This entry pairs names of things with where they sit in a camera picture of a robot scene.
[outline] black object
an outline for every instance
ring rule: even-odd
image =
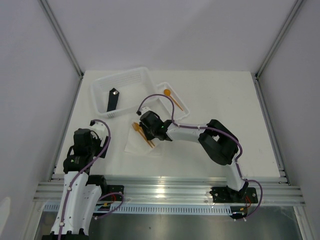
[[[110,194],[110,193],[122,193],[122,194],[124,194],[124,189],[125,189],[125,187],[123,185],[108,185],[107,186],[107,192],[103,193],[102,195]],[[114,201],[114,202],[122,201],[122,196],[120,196],[118,194],[114,194],[113,196],[112,195],[106,196],[105,198],[101,199],[101,201]],[[104,206],[104,204],[98,204],[98,206],[99,205],[103,205],[103,206],[101,206],[98,209],[98,211],[109,211],[112,203],[108,204],[107,206]],[[94,217],[102,216],[104,214],[105,213],[94,212],[93,216]]]
[[[212,119],[208,124],[208,127],[221,130],[222,132],[231,135],[236,140],[235,135],[233,135],[221,122]],[[219,165],[231,165],[234,155],[238,152],[237,144],[229,137],[206,129],[203,133],[199,135],[198,141],[209,155],[209,157]]]
[[[108,185],[107,192],[105,194],[110,194],[110,193],[124,194],[124,190],[125,190],[125,187],[123,185]],[[115,194],[114,196],[115,196],[115,198],[112,197],[111,195],[107,196],[107,197],[101,199],[100,201],[122,201],[122,196],[120,196],[118,194]]]
[[[163,122],[158,114],[153,111],[147,111],[140,117],[139,125],[149,141],[154,138],[158,138],[161,141],[172,141],[167,135],[167,130],[171,123],[171,120]]]
[[[213,202],[219,204],[245,204],[246,197],[249,198],[252,204],[258,203],[257,191],[254,187],[243,186],[240,191],[235,191],[227,186],[214,186],[210,194],[212,195]]]
[[[107,112],[116,110],[119,94],[120,94],[120,92],[115,88],[112,88],[109,91],[108,107],[106,109]]]
[[[108,185],[107,181],[105,179],[105,176],[103,175],[90,175],[88,177],[88,181],[85,185],[94,184],[96,186],[100,186],[102,195],[106,195],[108,193]]]
[[[101,150],[107,144],[108,136],[105,138],[103,146],[101,147],[101,139],[95,138],[91,134],[90,129],[79,128],[74,132],[73,142],[74,145],[69,148],[67,157],[63,162],[63,171],[67,174],[70,171],[80,171],[88,163],[90,163],[94,156],[98,155]],[[100,157],[104,158],[106,156],[106,151]],[[88,167],[85,172],[89,174],[90,167]]]
[[[61,240],[90,240],[89,236],[80,233],[80,231],[79,234],[62,234]],[[58,235],[43,235],[41,240],[58,240]]]
[[[248,215],[248,209],[245,210],[243,206],[230,206],[230,210],[232,213],[230,217],[232,219],[243,219]]]

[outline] metal frame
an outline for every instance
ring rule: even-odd
[[[263,187],[262,206],[304,206],[305,201],[300,187],[288,184],[285,172],[282,177],[256,178]],[[209,191],[212,187],[226,186],[225,177],[129,177],[105,176],[109,185],[124,185],[126,204],[150,205],[194,205],[213,204]],[[260,189],[255,183],[260,197]],[[35,202],[60,202],[64,187],[63,175],[54,175],[50,182],[40,182],[34,195]],[[234,204],[218,204],[215,206],[233,206]]]
[[[113,203],[110,211],[119,206],[119,203]],[[57,212],[60,204],[58,202],[47,202],[43,208],[44,212]],[[94,213],[107,213],[103,210],[95,210]],[[231,208],[223,205],[178,205],[178,204],[132,204],[126,203],[118,208],[115,214],[164,214],[164,215],[214,215],[214,216],[230,216]]]
[[[299,222],[301,234],[304,239],[314,239],[312,234],[312,229],[308,222],[308,218],[305,211],[305,201],[302,196],[301,189],[298,186],[291,186],[288,175],[284,169],[283,156],[281,154],[279,144],[275,135],[275,130],[273,128],[270,115],[266,106],[266,101],[261,90],[259,79],[269,62],[271,61],[273,55],[279,48],[282,43],[285,35],[292,26],[294,20],[299,14],[304,2],[306,0],[297,0],[293,5],[287,19],[281,27],[276,39],[274,40],[270,50],[265,56],[259,70],[254,77],[254,86],[257,92],[257,96],[260,102],[261,110],[267,130],[269,133],[270,141],[272,148],[277,160],[280,172],[280,178],[261,178],[258,181],[261,181],[263,187],[263,201],[262,206],[294,206],[296,212],[296,217]],[[74,105],[76,103],[79,89],[81,86],[81,80],[83,78],[83,72],[78,64],[77,59],[75,58],[68,41],[66,40],[65,35],[63,34],[56,17],[52,9],[50,8],[47,0],[38,0],[41,8],[43,9],[48,21],[50,22],[52,29],[54,30],[65,54],[72,63],[76,73],[80,78],[79,85],[77,87],[76,94],[74,95],[74,100],[68,120],[64,126],[63,134],[60,139],[60,145],[55,154],[55,158],[59,157],[61,152],[62,144],[67,132],[67,128],[71,119]],[[49,173],[50,178],[48,182],[41,182],[38,185],[34,196],[33,209],[31,211],[31,217],[28,220],[26,225],[26,232],[24,234],[24,239],[32,239],[32,236],[35,234],[35,229],[39,223],[40,215],[42,212],[44,203],[47,201],[53,201],[50,204],[56,204],[60,202],[63,190],[63,175],[53,174],[53,171]],[[181,178],[181,177],[127,177],[127,176],[106,176],[108,184],[112,185],[124,185],[125,186],[125,197],[126,197],[126,206],[133,207],[135,206],[162,206],[168,208],[182,207],[189,209],[190,206],[203,207],[210,206],[211,208],[217,207],[230,207],[232,204],[213,204],[212,196],[209,194],[210,188],[213,186],[225,186],[226,179],[224,177],[209,177],[209,178]],[[260,190],[257,189],[258,197],[260,197]],[[132,213],[130,210],[132,208],[124,208],[121,210],[122,213]],[[138,211],[135,210],[135,213],[146,213],[144,208],[139,208]]]
[[[272,57],[275,55],[276,51],[278,50],[280,44],[284,40],[285,36],[287,35],[289,29],[291,28],[292,24],[294,23],[296,17],[298,16],[300,10],[302,9],[306,0],[296,0],[294,5],[291,8],[286,20],[284,21],[278,35],[276,36],[275,40],[273,41],[271,48],[269,49],[268,53],[266,54],[262,64],[259,67],[259,70],[256,73],[257,80],[260,79],[261,74],[266,69],[268,64],[270,63]]]
[[[75,72],[78,74],[79,78],[82,79],[84,73],[81,70],[79,63],[78,63],[74,53],[71,50],[70,45],[65,37],[65,34],[63,33],[48,1],[47,0],[38,0],[38,2],[40,4],[45,16],[47,17],[56,37],[58,38],[66,56],[68,57],[70,63],[72,64]]]
[[[70,123],[70,120],[71,120],[71,116],[72,116],[72,113],[74,111],[74,108],[75,108],[75,105],[76,105],[76,101],[77,101],[77,98],[78,98],[78,94],[79,94],[79,91],[80,91],[80,87],[81,87],[81,84],[82,84],[82,77],[77,85],[77,88],[76,88],[76,91],[74,93],[74,96],[73,96],[73,101],[72,101],[72,104],[71,104],[71,107],[69,109],[69,114],[67,116],[67,120],[63,126],[63,132],[61,134],[61,137],[59,139],[59,145],[55,151],[55,154],[54,154],[54,157],[53,157],[53,161],[51,162],[50,166],[49,166],[49,171],[47,172],[46,174],[46,178],[48,181],[52,178],[54,172],[55,172],[55,169],[56,169],[56,164],[59,160],[59,156],[60,156],[60,153],[61,153],[61,150],[62,150],[62,147],[63,147],[63,144],[64,144],[64,140],[65,140],[65,137],[66,137],[66,134],[67,134],[67,131],[68,131],[68,127],[69,127],[69,123]]]

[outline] white wall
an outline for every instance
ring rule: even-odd
[[[261,79],[285,166],[320,236],[320,1],[308,0]]]
[[[85,70],[255,72],[295,0],[49,0]]]
[[[78,78],[36,0],[1,1],[0,32],[0,202],[11,197],[0,238],[18,240]]]

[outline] white table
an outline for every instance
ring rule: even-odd
[[[56,167],[63,173],[63,161],[73,145],[74,131],[89,126],[99,118],[93,109],[90,84],[114,71],[86,71],[75,103]],[[250,72],[247,71],[151,71],[156,84],[168,82],[190,109],[190,115],[181,123],[202,124],[219,120],[237,138],[243,147],[239,164],[249,178],[278,178],[269,135],[256,95]],[[162,120],[169,115],[154,109]],[[111,143],[106,158],[98,159],[90,174],[136,177],[224,177],[221,167],[214,163],[200,144],[176,141],[163,142],[160,157],[137,156],[125,153],[130,119],[135,113],[104,119],[111,129]]]

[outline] clear plastic container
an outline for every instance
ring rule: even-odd
[[[116,110],[108,111],[109,91],[115,88],[119,92]],[[150,78],[146,67],[138,67],[122,73],[99,78],[91,84],[91,96],[95,112],[106,118],[114,118],[136,112],[142,100],[157,93],[157,87]],[[144,106],[156,101],[157,97],[148,99]]]
[[[182,111],[176,104],[174,104],[174,116],[173,116],[173,118],[175,120],[181,120],[181,119],[184,119],[184,118],[188,117],[189,114],[190,114],[189,108],[186,106],[184,101],[182,101],[182,99],[179,97],[179,95],[176,93],[176,91],[170,86],[170,84],[167,83],[167,82],[162,82],[162,83],[157,85],[158,93],[164,94],[164,90],[165,89],[169,89],[170,90],[171,97],[173,97],[173,99],[176,100],[176,102],[183,109],[183,111]],[[169,113],[169,116],[171,116],[171,114],[172,114],[172,104],[171,104],[171,102],[168,99],[164,98],[164,97],[159,97],[159,100],[164,105],[165,109]]]

